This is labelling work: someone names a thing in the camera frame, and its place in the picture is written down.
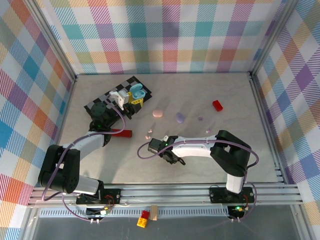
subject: purple soap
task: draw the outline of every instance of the purple soap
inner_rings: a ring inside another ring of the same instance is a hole
[[[178,124],[182,124],[185,121],[185,116],[182,113],[178,112],[175,115],[175,119],[178,122]]]

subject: white table surface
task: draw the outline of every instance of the white table surface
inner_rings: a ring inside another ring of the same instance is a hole
[[[152,91],[152,98],[132,120],[126,121],[126,129],[133,131],[132,138],[112,137],[105,147],[98,149],[80,162],[80,174],[100,179],[104,183],[225,183],[227,174],[212,158],[186,157],[186,165],[170,165],[155,157],[142,160],[137,149],[147,142],[150,128],[152,138],[165,135],[186,138],[207,137],[219,130],[227,130],[240,138],[259,155],[260,162],[248,172],[251,182],[276,182],[274,162],[245,73],[199,74],[135,74]],[[61,144],[69,143],[89,130],[91,118],[84,106],[114,88],[131,75],[82,75],[76,83]],[[223,106],[217,112],[212,106],[219,100]],[[163,109],[161,118],[154,118],[154,109]],[[176,122],[177,112],[184,114],[182,124]],[[119,120],[112,126],[122,128]],[[141,150],[150,156],[147,147]]]

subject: plaid wallpaper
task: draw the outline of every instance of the plaid wallpaper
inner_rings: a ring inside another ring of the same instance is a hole
[[[38,4],[78,73],[134,74],[247,72],[285,1],[38,0]]]
[[[300,0],[258,79],[281,161],[320,239],[320,0]]]
[[[0,240],[19,234],[71,84],[23,0],[0,0]]]

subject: pink small object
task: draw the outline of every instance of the pink small object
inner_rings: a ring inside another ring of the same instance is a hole
[[[155,109],[153,110],[152,112],[152,115],[155,117],[155,118],[161,118],[164,114],[164,111],[161,110],[161,109]]]
[[[218,100],[213,101],[213,102],[212,102],[212,105],[214,106],[214,108],[215,108],[215,110],[216,110],[217,112],[220,112],[220,111],[222,111],[222,109],[224,109],[224,108],[222,107],[221,103],[220,103]]]

